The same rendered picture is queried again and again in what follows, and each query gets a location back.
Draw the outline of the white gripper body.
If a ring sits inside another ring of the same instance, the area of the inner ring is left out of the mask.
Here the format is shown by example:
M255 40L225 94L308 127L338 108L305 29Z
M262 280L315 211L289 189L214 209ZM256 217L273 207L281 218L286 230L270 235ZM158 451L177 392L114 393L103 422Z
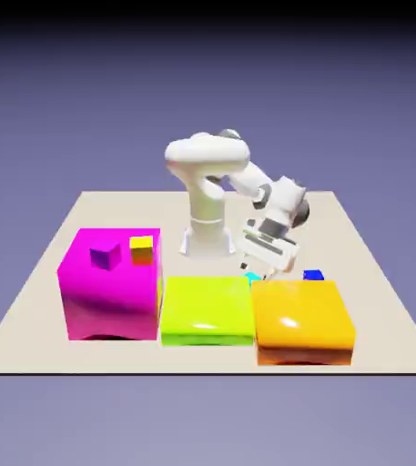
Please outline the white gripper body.
M257 228L246 225L238 241L241 262L248 267L252 259L274 268L276 272L289 272L299 253L299 245L288 238L273 238Z

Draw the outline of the small yellow cube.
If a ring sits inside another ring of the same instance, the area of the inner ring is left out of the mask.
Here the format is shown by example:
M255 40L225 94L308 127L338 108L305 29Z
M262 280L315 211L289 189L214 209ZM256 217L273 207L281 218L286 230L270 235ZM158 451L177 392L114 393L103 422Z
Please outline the small yellow cube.
M129 239L131 263L134 266L153 264L154 246L152 236L133 236Z

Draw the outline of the small purple cube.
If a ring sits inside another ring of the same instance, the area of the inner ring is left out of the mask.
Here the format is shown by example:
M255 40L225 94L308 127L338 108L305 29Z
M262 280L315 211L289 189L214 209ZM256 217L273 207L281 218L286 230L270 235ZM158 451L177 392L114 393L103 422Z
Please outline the small purple cube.
M93 267L112 271L121 262L121 247L118 243L94 245L89 255Z

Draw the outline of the large orange box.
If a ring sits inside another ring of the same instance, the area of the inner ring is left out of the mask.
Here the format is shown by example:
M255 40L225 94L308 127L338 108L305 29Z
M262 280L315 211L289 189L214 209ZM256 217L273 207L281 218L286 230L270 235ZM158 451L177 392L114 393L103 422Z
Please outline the large orange box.
M258 364L351 364L356 330L333 281L255 281L251 297Z

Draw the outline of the large lime green box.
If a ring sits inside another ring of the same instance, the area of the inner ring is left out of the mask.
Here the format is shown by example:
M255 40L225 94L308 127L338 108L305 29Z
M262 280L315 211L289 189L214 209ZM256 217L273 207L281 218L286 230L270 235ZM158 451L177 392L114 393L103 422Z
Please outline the large lime green box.
M164 346L251 346L255 339L245 277L170 277L159 325Z

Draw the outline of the large magenta box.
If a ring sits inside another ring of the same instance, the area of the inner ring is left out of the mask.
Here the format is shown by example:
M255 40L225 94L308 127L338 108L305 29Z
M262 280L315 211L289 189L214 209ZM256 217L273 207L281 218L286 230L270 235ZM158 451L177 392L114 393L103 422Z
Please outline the large magenta box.
M153 264L131 263L129 239L152 236ZM121 262L105 271L89 249L118 243ZM155 340L163 294L158 228L81 228L57 269L68 338Z

